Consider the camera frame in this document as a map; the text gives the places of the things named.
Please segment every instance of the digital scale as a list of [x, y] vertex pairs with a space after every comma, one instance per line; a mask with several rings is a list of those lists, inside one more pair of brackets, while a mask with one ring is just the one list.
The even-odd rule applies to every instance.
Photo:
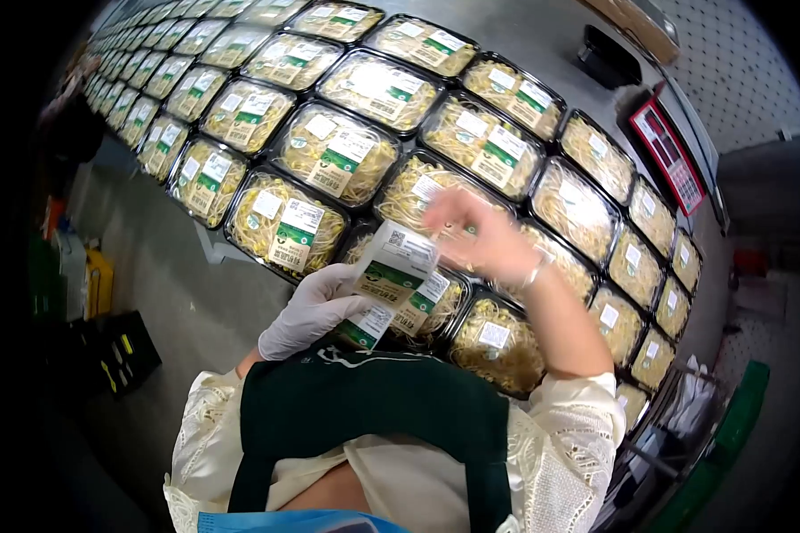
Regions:
[[658, 101], [666, 81], [655, 86], [649, 101], [629, 119], [675, 193], [684, 215], [690, 216], [705, 198], [705, 190], [676, 130]]

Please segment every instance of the person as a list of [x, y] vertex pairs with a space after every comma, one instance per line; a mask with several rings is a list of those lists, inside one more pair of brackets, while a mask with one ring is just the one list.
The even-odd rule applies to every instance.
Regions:
[[352, 268], [330, 265], [237, 368], [193, 382], [163, 485], [176, 530], [199, 512], [302, 509], [409, 531], [589, 530], [625, 432], [597, 326], [550, 259], [465, 190], [439, 193], [425, 223], [474, 225], [442, 254], [523, 285], [547, 369], [529, 411], [434, 357], [344, 353], [324, 335], [368, 303], [344, 293]]

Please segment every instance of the green apron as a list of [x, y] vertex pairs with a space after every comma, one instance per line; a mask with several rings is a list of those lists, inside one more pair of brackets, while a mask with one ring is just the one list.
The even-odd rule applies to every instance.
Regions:
[[265, 511], [281, 459], [402, 433], [465, 465], [470, 530], [493, 533], [512, 512], [508, 413], [509, 402], [487, 381], [431, 357], [341, 353], [324, 342], [284, 362], [259, 362], [243, 384], [243, 460], [228, 512]]

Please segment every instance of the white lace blouse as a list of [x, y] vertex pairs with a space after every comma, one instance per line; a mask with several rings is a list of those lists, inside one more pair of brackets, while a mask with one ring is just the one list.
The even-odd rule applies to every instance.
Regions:
[[[202, 372], [190, 387], [172, 474], [163, 494], [178, 533], [197, 530], [199, 511], [224, 513], [243, 451], [234, 371]], [[512, 406], [507, 473], [512, 517], [502, 530], [580, 532], [603, 502], [625, 413], [613, 374], [546, 377], [527, 413]], [[348, 461], [372, 514], [411, 531], [468, 531], [465, 470], [447, 453], [411, 438], [365, 435], [310, 459], [276, 464], [267, 510], [284, 506], [333, 466]]]

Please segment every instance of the latex glove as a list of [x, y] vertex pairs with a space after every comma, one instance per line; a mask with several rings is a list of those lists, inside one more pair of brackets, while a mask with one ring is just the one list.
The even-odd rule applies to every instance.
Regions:
[[343, 319], [370, 308], [373, 302], [368, 298], [348, 296], [354, 270], [351, 264], [338, 263], [306, 275], [287, 307], [257, 339], [261, 357], [286, 359], [311, 346]]

